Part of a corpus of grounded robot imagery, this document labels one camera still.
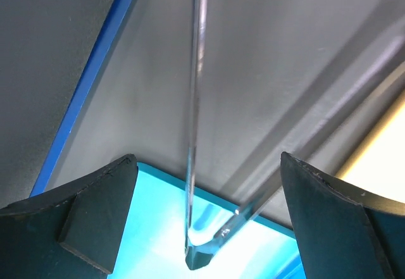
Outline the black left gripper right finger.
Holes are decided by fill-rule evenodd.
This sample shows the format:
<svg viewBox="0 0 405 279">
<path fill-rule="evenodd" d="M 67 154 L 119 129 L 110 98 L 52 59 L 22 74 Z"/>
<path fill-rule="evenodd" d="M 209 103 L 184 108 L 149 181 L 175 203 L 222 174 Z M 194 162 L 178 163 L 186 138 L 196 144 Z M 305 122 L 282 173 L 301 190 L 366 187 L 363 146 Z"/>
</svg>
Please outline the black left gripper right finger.
<svg viewBox="0 0 405 279">
<path fill-rule="evenodd" d="M 404 278 L 404 203 L 287 152 L 280 174 L 307 278 Z"/>
</svg>

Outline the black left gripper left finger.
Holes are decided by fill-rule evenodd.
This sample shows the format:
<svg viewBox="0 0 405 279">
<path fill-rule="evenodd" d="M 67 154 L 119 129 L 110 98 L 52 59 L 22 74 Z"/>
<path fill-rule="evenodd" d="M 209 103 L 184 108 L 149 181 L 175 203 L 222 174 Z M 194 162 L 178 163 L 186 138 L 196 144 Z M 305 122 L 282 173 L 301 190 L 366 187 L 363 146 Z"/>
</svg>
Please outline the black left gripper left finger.
<svg viewBox="0 0 405 279">
<path fill-rule="evenodd" d="M 1 278 L 106 278 L 112 274 L 137 160 L 106 166 L 1 209 Z"/>
</svg>

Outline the yellow plastic tray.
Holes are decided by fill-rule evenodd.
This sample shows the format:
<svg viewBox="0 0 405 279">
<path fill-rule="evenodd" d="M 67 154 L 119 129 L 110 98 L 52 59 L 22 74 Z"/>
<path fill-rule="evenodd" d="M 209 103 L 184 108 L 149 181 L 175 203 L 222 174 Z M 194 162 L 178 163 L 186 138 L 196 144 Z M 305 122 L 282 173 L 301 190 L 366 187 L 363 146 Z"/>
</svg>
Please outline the yellow plastic tray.
<svg viewBox="0 0 405 279">
<path fill-rule="evenodd" d="M 404 202 L 404 132 L 404 93 L 401 93 L 337 177 L 382 197 Z"/>
</svg>

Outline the teal tin lid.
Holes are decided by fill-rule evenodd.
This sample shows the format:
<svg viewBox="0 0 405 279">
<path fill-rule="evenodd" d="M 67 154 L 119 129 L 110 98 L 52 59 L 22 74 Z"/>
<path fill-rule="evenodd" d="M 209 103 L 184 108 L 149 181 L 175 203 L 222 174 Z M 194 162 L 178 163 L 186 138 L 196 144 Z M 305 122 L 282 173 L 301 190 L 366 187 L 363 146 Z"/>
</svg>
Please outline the teal tin lid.
<svg viewBox="0 0 405 279">
<path fill-rule="evenodd" d="M 291 230 L 262 216 L 249 221 L 205 267 L 184 254 L 185 184 L 139 163 L 139 174 L 110 278 L 305 278 Z"/>
</svg>

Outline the metal kitchen tongs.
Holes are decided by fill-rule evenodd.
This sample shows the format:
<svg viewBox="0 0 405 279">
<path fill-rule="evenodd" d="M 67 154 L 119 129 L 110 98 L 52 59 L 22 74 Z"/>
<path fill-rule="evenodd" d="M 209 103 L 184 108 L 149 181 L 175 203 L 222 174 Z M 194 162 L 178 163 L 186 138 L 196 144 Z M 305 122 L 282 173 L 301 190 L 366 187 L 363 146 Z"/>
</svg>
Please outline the metal kitchen tongs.
<svg viewBox="0 0 405 279">
<path fill-rule="evenodd" d="M 203 245 L 195 245 L 190 240 L 192 208 L 196 179 L 197 130 L 200 107 L 200 83 L 203 77 L 206 19 L 208 0 L 194 0 L 193 34 L 192 34 L 192 73 L 190 78 L 190 118 L 189 148 L 187 155 L 187 176 L 185 182 L 185 263 L 191 271 L 207 266 L 215 254 L 250 220 L 262 212 L 271 198 L 281 187 L 280 169 L 277 168 L 253 192 L 214 234 L 213 238 Z M 282 120 L 270 133 L 272 140 L 280 140 L 294 126 L 298 125 L 304 113 L 320 98 L 322 91 L 332 86 L 332 77 L 343 74 L 360 57 L 365 49 L 376 39 L 382 30 L 382 24 L 374 18 L 361 27 L 355 38 L 351 39 L 338 53 L 335 59 L 322 71 L 324 76 L 314 81 L 300 97 Z M 335 138 L 345 140 L 339 149 L 349 151 L 356 146 L 371 129 L 375 118 L 360 115 L 361 108 L 372 91 L 382 85 L 382 77 L 396 68 L 404 53 L 404 35 L 395 36 L 381 51 L 378 58 L 368 65 L 367 70 L 359 76 L 356 83 L 344 97 L 336 102 L 332 110 L 312 130 L 300 130 L 303 142 L 295 150 L 300 158 L 308 159 L 318 154 L 320 149 L 330 144 Z"/>
</svg>

